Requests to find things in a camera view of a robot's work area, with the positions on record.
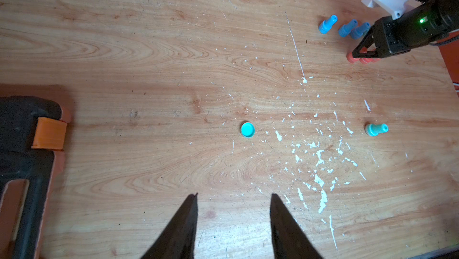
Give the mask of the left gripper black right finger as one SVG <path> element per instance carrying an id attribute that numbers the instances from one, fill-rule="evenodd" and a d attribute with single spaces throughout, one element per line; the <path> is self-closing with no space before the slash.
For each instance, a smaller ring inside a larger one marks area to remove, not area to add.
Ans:
<path id="1" fill-rule="evenodd" d="M 281 198 L 274 193 L 270 202 L 270 223 L 275 259 L 322 259 Z"/>

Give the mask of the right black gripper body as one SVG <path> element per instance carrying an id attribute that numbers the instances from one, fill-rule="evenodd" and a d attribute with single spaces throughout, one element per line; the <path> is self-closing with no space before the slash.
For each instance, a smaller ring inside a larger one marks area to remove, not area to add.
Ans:
<path id="1" fill-rule="evenodd" d="M 459 28 L 459 0 L 430 0 L 397 20 L 384 17 L 371 28 L 375 50 L 371 58 L 388 58 L 418 47 L 444 46 L 459 39 L 447 39 Z"/>

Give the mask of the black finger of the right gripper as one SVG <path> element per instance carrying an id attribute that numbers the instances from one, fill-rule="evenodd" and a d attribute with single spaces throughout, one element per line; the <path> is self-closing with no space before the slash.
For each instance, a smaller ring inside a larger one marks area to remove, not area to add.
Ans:
<path id="1" fill-rule="evenodd" d="M 369 50 L 368 48 L 355 48 L 353 51 L 354 58 L 366 58 L 366 59 L 380 59 L 381 56 L 376 50 Z"/>
<path id="2" fill-rule="evenodd" d="M 374 41 L 374 32 L 368 31 L 367 34 L 363 37 L 362 41 L 357 45 L 356 48 L 368 48 L 371 50 L 371 47 L 375 44 Z"/>

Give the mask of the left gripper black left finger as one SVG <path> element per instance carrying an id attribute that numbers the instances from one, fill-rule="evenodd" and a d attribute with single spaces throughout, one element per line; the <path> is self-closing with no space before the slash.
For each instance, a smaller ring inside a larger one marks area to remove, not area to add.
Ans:
<path id="1" fill-rule="evenodd" d="M 189 194 L 142 259 L 193 259 L 198 219 L 197 194 Z"/>

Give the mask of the blue stamp body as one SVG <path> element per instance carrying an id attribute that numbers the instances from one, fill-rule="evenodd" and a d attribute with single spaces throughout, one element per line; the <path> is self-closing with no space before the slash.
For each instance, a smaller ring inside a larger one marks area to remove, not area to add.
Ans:
<path id="1" fill-rule="evenodd" d="M 322 34 L 327 34 L 337 21 L 338 17 L 336 15 L 332 15 L 328 19 L 325 19 L 319 25 L 319 32 Z"/>
<path id="2" fill-rule="evenodd" d="M 354 40 L 361 38 L 363 35 L 365 35 L 368 32 L 370 27 L 371 27 L 370 23 L 365 22 L 361 24 L 360 26 L 354 28 L 350 33 L 351 38 Z"/>
<path id="3" fill-rule="evenodd" d="M 342 25 L 338 30 L 339 36 L 347 37 L 352 32 L 352 30 L 357 27 L 357 25 L 358 22 L 355 19 L 352 19 L 349 23 Z"/>

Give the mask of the red stamp body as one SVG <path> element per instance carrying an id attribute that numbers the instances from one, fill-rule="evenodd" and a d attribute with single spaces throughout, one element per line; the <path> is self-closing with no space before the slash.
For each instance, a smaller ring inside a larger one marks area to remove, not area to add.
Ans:
<path id="1" fill-rule="evenodd" d="M 361 53 L 366 53 L 368 50 L 367 48 L 362 48 L 361 49 Z M 379 58 L 360 58 L 360 62 L 362 64 L 369 64 L 369 63 L 372 63 L 372 62 L 378 62 L 380 59 Z"/>
<path id="2" fill-rule="evenodd" d="M 347 60 L 349 63 L 353 64 L 356 62 L 361 62 L 362 64 L 367 64 L 368 59 L 367 58 L 355 58 L 351 52 L 349 52 L 346 56 Z"/>

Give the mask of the teal stamp cap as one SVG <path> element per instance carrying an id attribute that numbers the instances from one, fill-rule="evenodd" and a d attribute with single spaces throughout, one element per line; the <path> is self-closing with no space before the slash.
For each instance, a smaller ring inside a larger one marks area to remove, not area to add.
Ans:
<path id="1" fill-rule="evenodd" d="M 252 138 L 255 135 L 256 129 L 251 122 L 245 121 L 240 126 L 240 132 L 245 138 Z"/>

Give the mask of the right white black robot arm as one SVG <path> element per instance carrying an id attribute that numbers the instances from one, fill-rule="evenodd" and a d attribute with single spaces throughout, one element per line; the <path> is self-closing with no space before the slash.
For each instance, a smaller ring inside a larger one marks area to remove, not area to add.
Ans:
<path id="1" fill-rule="evenodd" d="M 459 28 L 459 0 L 362 0 L 389 13 L 377 20 L 353 50 L 354 58 L 382 59 L 428 45 L 448 44 Z"/>

